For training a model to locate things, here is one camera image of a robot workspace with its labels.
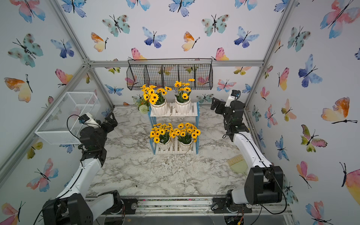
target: white flower pot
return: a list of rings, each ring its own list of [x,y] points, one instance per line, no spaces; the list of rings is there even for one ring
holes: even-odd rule
[[[189,100],[187,102],[184,103],[180,103],[177,101],[177,99],[175,98],[175,109],[177,111],[177,113],[180,114],[187,114],[188,112],[190,112],[191,110],[191,99],[189,97]]]
[[[165,144],[162,144],[162,143],[158,143],[159,145],[159,149],[161,149],[162,151],[166,151],[168,150],[169,148],[172,147],[172,142],[170,141],[171,138],[169,138],[169,140],[165,143]]]
[[[165,102],[160,105],[150,104],[150,106],[151,106],[151,111],[153,111],[155,116],[165,115],[169,109],[169,107],[167,106],[166,99]]]
[[[180,141],[178,141],[178,145],[179,145],[179,151],[191,151],[191,148],[193,147],[193,143],[194,143],[194,139],[191,140],[191,142],[189,144],[184,144]]]

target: plant stand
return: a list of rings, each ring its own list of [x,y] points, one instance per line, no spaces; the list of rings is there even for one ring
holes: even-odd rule
[[[187,116],[195,116],[195,123],[196,127],[199,127],[199,119],[200,119],[200,106],[199,102],[191,103],[192,107],[191,110],[186,114],[180,114],[175,110],[175,103],[169,103],[170,107],[165,115],[162,116],[155,116],[152,111],[151,107],[149,108],[148,116],[150,120],[151,127],[154,127],[156,122],[156,117],[187,117]],[[199,153],[199,139],[197,142],[193,145],[193,148],[189,150],[188,152],[180,152],[178,150],[178,144],[177,144],[177,137],[175,138],[174,144],[172,145],[172,149],[169,148],[167,151],[161,151],[159,150],[159,146],[157,146],[156,143],[154,143],[153,138],[150,138],[149,140],[151,149],[153,150],[154,154],[198,154]]]

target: marble floor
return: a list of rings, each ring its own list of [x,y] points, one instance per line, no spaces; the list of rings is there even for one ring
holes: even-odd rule
[[[108,134],[106,161],[88,194],[118,190],[127,196],[213,195],[244,186],[246,177],[234,173],[227,163],[240,150],[229,138],[222,138],[223,117],[209,105],[200,106],[200,112],[198,155],[154,155],[147,115],[140,114],[136,107],[116,107],[118,126]],[[160,117],[157,122],[195,124],[195,118]]]

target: white wire basket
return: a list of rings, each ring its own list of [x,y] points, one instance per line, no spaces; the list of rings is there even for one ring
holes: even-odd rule
[[[81,129],[85,126],[80,123],[78,116],[90,113],[95,116],[100,103],[93,92],[66,92],[55,105],[47,117],[41,122],[35,133],[49,144],[81,144],[71,133],[79,138]]]

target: blue shelf frame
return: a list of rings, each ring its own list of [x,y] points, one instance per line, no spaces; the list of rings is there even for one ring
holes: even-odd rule
[[[195,123],[196,123],[196,127],[199,127],[199,119],[200,119],[200,106],[199,106],[199,102],[196,103],[196,107],[198,108],[198,115],[195,117]],[[155,124],[157,124],[156,122],[156,116],[150,116],[151,114],[151,107],[149,107],[149,112],[148,112],[148,117],[149,117],[149,121],[151,124],[151,128],[154,127]],[[196,147],[196,154],[199,153],[199,142],[200,140],[198,139],[197,142],[195,143],[195,147]],[[154,143],[153,138],[150,138],[149,140],[151,149],[153,150],[153,153],[155,155],[155,151],[156,151],[156,143]]]

